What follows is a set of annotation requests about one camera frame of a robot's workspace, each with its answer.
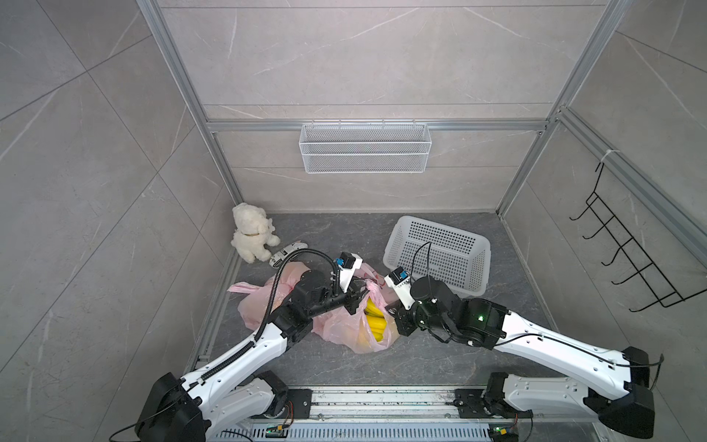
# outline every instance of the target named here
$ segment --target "plush toy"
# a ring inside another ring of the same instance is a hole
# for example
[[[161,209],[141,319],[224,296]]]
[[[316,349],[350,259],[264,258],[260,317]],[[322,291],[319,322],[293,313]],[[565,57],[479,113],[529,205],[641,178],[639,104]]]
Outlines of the plush toy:
[[[261,261],[269,260],[272,254],[265,245],[278,245],[280,238],[272,234],[275,227],[272,226],[272,219],[265,215],[265,210],[242,202],[233,207],[233,219],[236,230],[230,244],[235,247],[240,257],[250,264],[255,258]]]

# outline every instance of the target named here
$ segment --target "white wire basket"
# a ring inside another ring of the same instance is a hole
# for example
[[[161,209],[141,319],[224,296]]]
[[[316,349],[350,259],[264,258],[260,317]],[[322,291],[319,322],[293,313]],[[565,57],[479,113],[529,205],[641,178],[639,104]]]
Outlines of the white wire basket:
[[[444,281],[460,298],[481,296],[489,283],[491,244],[484,236],[434,223],[414,216],[403,216],[395,224],[385,246],[383,264],[391,270],[403,267],[414,278],[427,275],[427,247],[430,250],[430,275]]]
[[[424,172],[432,141],[426,124],[304,124],[307,173]]]

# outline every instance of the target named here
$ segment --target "black motor joint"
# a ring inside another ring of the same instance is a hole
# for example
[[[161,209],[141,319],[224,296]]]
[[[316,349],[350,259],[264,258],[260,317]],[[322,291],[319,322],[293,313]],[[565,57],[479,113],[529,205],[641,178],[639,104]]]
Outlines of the black motor joint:
[[[506,337],[503,319],[510,312],[500,304],[481,298],[461,299],[447,284],[430,276],[417,279],[410,295],[414,299],[410,310],[405,310],[401,301],[386,307],[403,336],[416,329],[427,330],[442,342],[487,349]]]

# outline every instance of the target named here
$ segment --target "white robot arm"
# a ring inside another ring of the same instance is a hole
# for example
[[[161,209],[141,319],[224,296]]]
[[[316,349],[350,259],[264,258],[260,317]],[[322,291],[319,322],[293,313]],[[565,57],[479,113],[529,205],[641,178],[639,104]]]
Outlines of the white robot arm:
[[[316,250],[302,249],[287,260],[304,252],[326,257]],[[340,306],[353,314],[366,292],[365,282],[353,277],[361,266],[358,255],[342,253],[338,260],[325,259],[334,269],[331,285],[322,272],[304,273],[280,307],[271,312],[269,304],[258,331],[179,380],[171,373],[158,380],[135,425],[141,441],[205,441],[247,417],[279,416],[287,387],[270,372],[252,377],[253,373],[306,336],[313,317]],[[273,294],[284,265],[276,275]],[[483,398],[490,416],[583,413],[598,416],[609,428],[624,434],[652,437],[653,396],[648,388],[650,364],[645,352],[579,342],[488,300],[459,299],[446,284],[431,277],[411,285],[401,267],[385,280],[399,297],[387,310],[401,335],[427,330],[442,342],[453,340],[515,354],[568,376],[521,378],[493,373]]]

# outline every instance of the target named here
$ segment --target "marble wall tile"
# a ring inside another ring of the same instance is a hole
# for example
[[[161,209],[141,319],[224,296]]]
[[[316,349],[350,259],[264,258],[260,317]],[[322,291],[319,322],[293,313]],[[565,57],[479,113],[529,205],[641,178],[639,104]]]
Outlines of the marble wall tile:
[[[586,268],[631,345],[647,351],[652,359],[665,354],[667,362],[660,372],[658,387],[688,436],[699,440],[696,410],[707,406],[704,399],[707,391],[699,381],[703,376],[701,367],[707,362],[702,357],[707,354],[707,332],[700,319],[707,308],[707,296],[699,295],[670,308],[653,306],[639,313],[629,311],[655,299],[638,277],[618,286],[611,284],[630,276],[633,267],[621,253],[612,265],[600,264],[609,262],[617,247],[606,231],[592,240],[580,237],[591,235],[601,226],[592,214],[577,222],[569,220],[569,216],[579,215],[585,207],[584,201],[596,180],[593,172],[596,165],[596,157],[573,135],[562,131],[546,147],[528,183]],[[707,269],[608,170],[602,173],[597,192],[676,289],[686,295],[705,289]],[[609,227],[614,235],[622,232],[617,223]],[[638,248],[630,248],[628,252],[634,262],[648,263]],[[658,293],[670,293],[656,271],[649,269],[644,274]]]
[[[110,403],[95,442],[137,421],[152,384],[166,373],[184,373],[223,266],[201,235],[190,250],[165,300],[155,314],[120,387]],[[122,439],[135,439],[126,431]]]
[[[1,12],[0,118],[3,118],[84,69],[34,1],[7,0],[2,3]]]
[[[233,168],[302,168],[300,132],[219,132],[218,143]]]
[[[158,0],[163,8],[343,8],[401,6],[604,5],[607,0]]]
[[[519,166],[535,131],[432,132],[427,167]],[[303,167],[299,132],[220,132],[218,142],[231,167]]]
[[[228,254],[233,249],[230,241],[233,239],[233,232],[235,232],[234,206],[235,204],[230,198],[228,189],[223,186],[218,193],[214,206],[206,217],[204,226],[201,228],[201,234],[221,264],[226,263],[226,258],[228,258]]]
[[[546,118],[552,103],[501,105],[205,105],[217,120],[313,118],[370,120],[376,118]]]
[[[518,167],[536,131],[449,131],[432,133],[427,167]]]
[[[243,199],[266,211],[494,211],[515,170],[307,174],[302,168],[234,168],[233,174]]]
[[[605,348],[628,340],[574,251],[530,186],[523,185],[506,216],[559,331]]]
[[[194,120],[150,37],[91,69],[91,76],[159,169]]]
[[[160,170],[160,176],[201,229],[223,186],[223,179],[198,130],[193,129],[187,135]]]
[[[553,102],[602,9],[168,8],[164,14],[205,104],[488,104]]]
[[[155,175],[87,74],[0,122],[0,366]]]
[[[707,69],[707,4],[702,0],[637,1],[619,32]]]
[[[150,35],[133,0],[38,0],[90,69]]]
[[[707,73],[620,34],[573,108],[707,226]]]
[[[94,437],[197,235],[155,177],[0,372],[0,438]]]

